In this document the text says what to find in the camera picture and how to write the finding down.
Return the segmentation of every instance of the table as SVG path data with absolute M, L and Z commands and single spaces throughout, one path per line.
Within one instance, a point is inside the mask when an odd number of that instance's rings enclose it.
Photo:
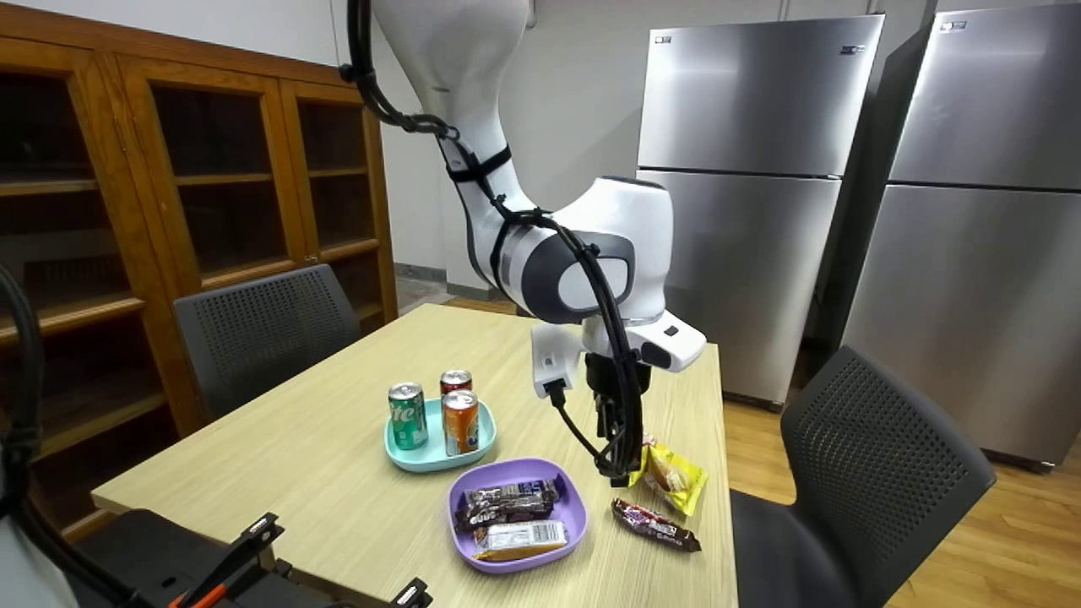
M 677 554 L 622 530 L 611 496 L 660 506 L 645 490 L 614 490 L 596 475 L 559 411 L 534 397 L 531 326 L 513 314 L 428 306 L 185 436 L 94 490 L 104 511 L 156 511 L 214 542 L 234 542 L 273 511 L 278 558 L 320 581 L 389 603 L 423 577 L 436 606 L 736 606 L 731 482 L 723 460 L 721 355 L 684 374 L 653 373 L 645 436 L 707 466 L 700 513 L 685 524 L 700 554 Z M 469 370 L 497 419 L 491 460 L 559 464 L 588 506 L 580 547 L 549 568 L 487 577 L 454 551 L 444 511 L 463 470 L 403 475 L 383 451 L 385 389 L 415 380 L 439 391 L 444 370 Z M 596 428 L 593 389 L 577 380 L 568 411 Z

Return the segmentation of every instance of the cable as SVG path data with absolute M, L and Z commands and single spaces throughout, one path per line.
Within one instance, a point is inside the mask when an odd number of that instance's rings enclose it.
M 602 466 L 605 458 L 584 440 L 584 433 L 573 425 L 573 419 L 568 416 L 568 397 L 566 397 L 566 382 L 549 382 L 544 391 L 552 397 L 552 407 L 560 411 L 566 425 L 573 433 L 573 440 L 584 448 L 584 452 L 596 458 L 596 464 Z
M 346 12 L 348 26 L 348 58 L 352 67 L 341 67 L 346 82 L 355 82 L 363 97 L 372 105 L 372 112 L 398 127 L 406 131 L 428 131 L 436 140 L 455 140 L 455 130 L 447 127 L 439 115 L 403 115 L 380 87 L 376 67 L 372 67 L 372 0 L 348 0 Z
M 45 337 L 36 314 L 21 291 L 21 283 L 0 266 L 0 306 L 9 310 L 9 320 L 21 334 L 21 380 L 18 380 L 18 404 L 9 416 L 9 433 L 5 440 L 5 504 L 9 521 L 30 539 L 30 543 L 49 554 L 62 571 L 85 581 L 93 591 L 97 591 L 112 606 L 138 606 L 150 608 L 144 600 L 138 600 L 135 589 L 122 585 L 87 558 L 80 558 L 36 511 L 30 500 L 30 464 L 36 452 L 36 407 L 40 407 L 40 384 L 45 384 Z
M 593 291 L 599 297 L 599 310 L 602 310 L 609 348 L 611 348 L 611 363 L 614 363 L 614 391 L 617 391 L 622 408 L 631 408 L 624 419 L 641 419 L 641 389 L 640 389 L 640 374 L 631 370 L 636 355 L 627 348 L 624 326 L 617 320 L 609 281 L 605 281 L 599 262 L 580 246 L 580 239 L 572 230 L 559 227 L 559 232 L 572 246 L 573 262 L 580 265 L 580 272 L 584 272 L 584 277 L 588 277 L 588 283 L 593 283 Z M 627 425 L 614 428 L 614 451 L 617 451 L 614 460 L 602 460 L 609 466 L 605 475 L 614 478 L 614 481 L 622 481 L 627 475 L 627 470 L 617 470 L 622 460 L 624 460 L 622 451 L 631 451 L 627 464 L 636 464 L 640 448 L 641 448 L 641 428 L 636 436 L 624 436 L 624 433 L 631 433 L 631 428 Z

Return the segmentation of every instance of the refrigerator door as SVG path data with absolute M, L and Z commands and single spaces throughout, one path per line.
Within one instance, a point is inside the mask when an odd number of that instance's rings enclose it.
M 938 13 L 893 182 L 1081 191 L 1081 6 Z
M 974 443 L 1056 464 L 1081 433 L 1081 192 L 888 186 L 845 344 Z
M 840 176 L 882 19 L 650 39 L 641 169 Z
M 723 355 L 723 389 L 781 407 L 831 230 L 839 181 L 650 173 L 671 192 L 670 310 Z

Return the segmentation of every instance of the wrapper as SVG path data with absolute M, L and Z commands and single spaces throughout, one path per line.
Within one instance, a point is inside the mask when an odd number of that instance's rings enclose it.
M 654 518 L 627 500 L 611 500 L 611 513 L 622 527 L 671 551 L 702 551 L 700 539 L 665 518 Z
M 480 561 L 522 561 L 568 543 L 560 521 L 491 524 L 477 533 Z
M 645 488 L 653 495 L 660 495 L 670 511 L 677 511 L 679 518 L 692 518 L 707 488 L 707 475 L 700 464 L 692 464 L 688 458 L 677 452 L 671 448 L 661 443 L 645 443 L 641 448 L 641 470 L 631 475 L 627 481 L 631 488 Z
M 555 511 L 560 495 L 566 495 L 560 481 L 522 481 L 502 488 L 480 488 L 459 496 L 455 527 L 477 530 L 491 524 L 544 521 Z

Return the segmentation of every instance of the cabinet door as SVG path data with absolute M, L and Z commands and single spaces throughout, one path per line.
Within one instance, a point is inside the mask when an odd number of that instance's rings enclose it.
M 0 266 L 45 327 L 36 475 L 94 436 L 165 411 L 144 337 L 156 256 L 108 107 L 93 55 L 0 40 Z M 0 419 L 18 370 L 18 334 L 0 310 Z
M 122 78 L 171 291 L 303 262 L 278 86 L 168 61 L 122 61 Z
M 397 319 L 380 121 L 348 86 L 283 86 L 303 219 L 372 330 Z

